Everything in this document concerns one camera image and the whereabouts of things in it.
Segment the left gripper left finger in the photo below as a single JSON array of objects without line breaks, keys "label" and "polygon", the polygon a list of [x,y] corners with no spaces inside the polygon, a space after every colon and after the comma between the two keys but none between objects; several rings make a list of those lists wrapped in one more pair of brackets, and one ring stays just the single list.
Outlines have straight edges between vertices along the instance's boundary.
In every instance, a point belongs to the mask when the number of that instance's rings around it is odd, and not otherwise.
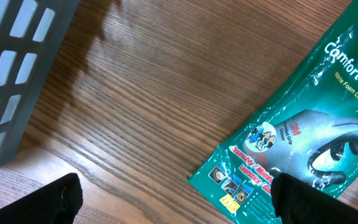
[{"label": "left gripper left finger", "polygon": [[3,223],[71,224],[83,205],[76,173],[69,173],[0,209]]}]

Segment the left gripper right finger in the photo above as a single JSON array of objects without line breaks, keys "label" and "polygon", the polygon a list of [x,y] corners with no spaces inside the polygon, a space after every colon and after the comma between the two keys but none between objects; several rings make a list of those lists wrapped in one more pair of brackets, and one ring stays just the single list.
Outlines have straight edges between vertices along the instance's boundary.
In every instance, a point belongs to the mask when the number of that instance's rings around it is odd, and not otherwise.
[{"label": "left gripper right finger", "polygon": [[358,210],[288,174],[274,178],[271,196],[282,223],[358,224]]}]

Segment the green 3M glove packet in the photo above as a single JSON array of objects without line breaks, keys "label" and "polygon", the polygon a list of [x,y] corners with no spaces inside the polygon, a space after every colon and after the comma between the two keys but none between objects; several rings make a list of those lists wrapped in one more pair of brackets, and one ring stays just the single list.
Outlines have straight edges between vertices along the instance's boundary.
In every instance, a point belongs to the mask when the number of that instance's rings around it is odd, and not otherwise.
[{"label": "green 3M glove packet", "polygon": [[189,182],[234,223],[280,223],[281,173],[331,197],[358,177],[358,0]]}]

